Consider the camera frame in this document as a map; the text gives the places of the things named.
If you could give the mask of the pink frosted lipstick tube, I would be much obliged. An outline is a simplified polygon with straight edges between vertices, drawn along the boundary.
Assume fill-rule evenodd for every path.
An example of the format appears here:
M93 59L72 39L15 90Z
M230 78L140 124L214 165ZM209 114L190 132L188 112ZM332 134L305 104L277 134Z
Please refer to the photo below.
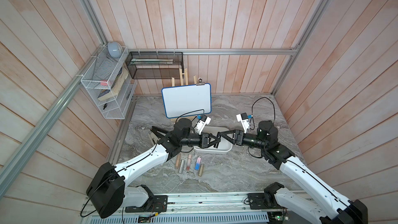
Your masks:
M191 160L192 160L192 155L189 154L187 158L186 171L190 171Z

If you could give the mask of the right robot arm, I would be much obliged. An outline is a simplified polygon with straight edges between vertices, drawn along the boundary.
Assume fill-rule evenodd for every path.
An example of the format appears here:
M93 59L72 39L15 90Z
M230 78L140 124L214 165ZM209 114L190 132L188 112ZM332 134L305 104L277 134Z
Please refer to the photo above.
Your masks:
M313 173L293 151L278 141L278 129L272 121L261 121L256 134L241 130L219 132L233 145L260 149L269 164L296 182L308 195L304 199L280 183L264 189L263 196L249 194L252 209L286 208L312 224L366 224L368 208L360 200L351 201Z

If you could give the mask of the white storage box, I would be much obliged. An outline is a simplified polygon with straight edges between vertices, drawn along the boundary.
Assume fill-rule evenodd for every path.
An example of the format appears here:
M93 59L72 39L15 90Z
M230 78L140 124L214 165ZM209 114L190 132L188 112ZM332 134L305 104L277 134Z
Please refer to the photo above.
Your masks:
M228 131L227 128L224 127L205 127L203 132L212 134L214 136L217 135L218 132L224 132L224 131ZM227 154L231 149L232 149L233 145L228 142L226 139L221 138L221 142L218 144L218 147L215 148L213 146L209 147L209 148L199 148L197 146L194 147L194 151L198 152L198 153L210 153L210 154Z

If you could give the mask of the beige lipstick tube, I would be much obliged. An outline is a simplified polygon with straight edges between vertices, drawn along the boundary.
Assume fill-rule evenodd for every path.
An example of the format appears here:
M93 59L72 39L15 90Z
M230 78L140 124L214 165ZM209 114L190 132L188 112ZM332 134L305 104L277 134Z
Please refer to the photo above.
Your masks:
M179 153L176 157L176 162L175 162L175 168L178 169L180 166L180 161L181 161L181 153Z

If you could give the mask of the silver lipstick tube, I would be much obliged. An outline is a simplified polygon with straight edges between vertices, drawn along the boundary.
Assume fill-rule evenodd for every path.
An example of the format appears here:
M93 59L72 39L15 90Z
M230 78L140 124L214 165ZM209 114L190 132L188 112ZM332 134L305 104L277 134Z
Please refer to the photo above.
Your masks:
M179 164L179 169L178 172L181 174L184 170L184 164L185 164L185 160L181 159L180 164Z

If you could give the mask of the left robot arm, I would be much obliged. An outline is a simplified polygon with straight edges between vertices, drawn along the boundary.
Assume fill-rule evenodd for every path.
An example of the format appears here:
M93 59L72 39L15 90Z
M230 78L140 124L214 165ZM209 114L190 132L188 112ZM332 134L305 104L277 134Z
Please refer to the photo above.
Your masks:
M195 131L187 118L178 120L171 131L152 127L151 132L158 141L149 150L116 165L106 162L96 172L86 194L100 218L108 218L121 207L150 206L152 192L145 185L130 187L135 179L176 157L184 146L205 149L220 142L210 133Z

